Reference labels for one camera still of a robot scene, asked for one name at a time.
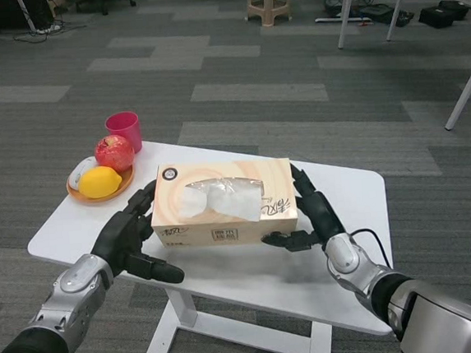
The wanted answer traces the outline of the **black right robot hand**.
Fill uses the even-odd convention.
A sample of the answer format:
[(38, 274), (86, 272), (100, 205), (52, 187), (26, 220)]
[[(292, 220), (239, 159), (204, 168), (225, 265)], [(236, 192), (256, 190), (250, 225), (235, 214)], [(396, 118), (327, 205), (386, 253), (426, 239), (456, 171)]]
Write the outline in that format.
[(295, 230), (289, 234), (276, 231), (262, 237), (261, 242), (292, 253), (310, 249), (314, 244), (320, 244), (324, 249), (331, 237), (345, 233), (346, 229), (324, 193), (316, 190), (305, 171), (292, 163), (290, 166), (293, 186), (298, 193), (295, 197), (297, 209), (311, 222), (313, 231)]

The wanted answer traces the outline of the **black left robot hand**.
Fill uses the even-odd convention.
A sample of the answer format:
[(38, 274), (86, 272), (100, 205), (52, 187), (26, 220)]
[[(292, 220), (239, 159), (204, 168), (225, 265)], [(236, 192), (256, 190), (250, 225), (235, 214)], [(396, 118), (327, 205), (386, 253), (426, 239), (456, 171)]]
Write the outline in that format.
[(91, 253), (106, 261), (114, 276), (127, 272), (144, 280), (180, 284), (185, 277), (183, 270), (142, 252), (143, 243), (154, 233), (150, 209), (155, 187), (153, 180), (137, 190), (123, 210), (114, 213), (99, 233)]

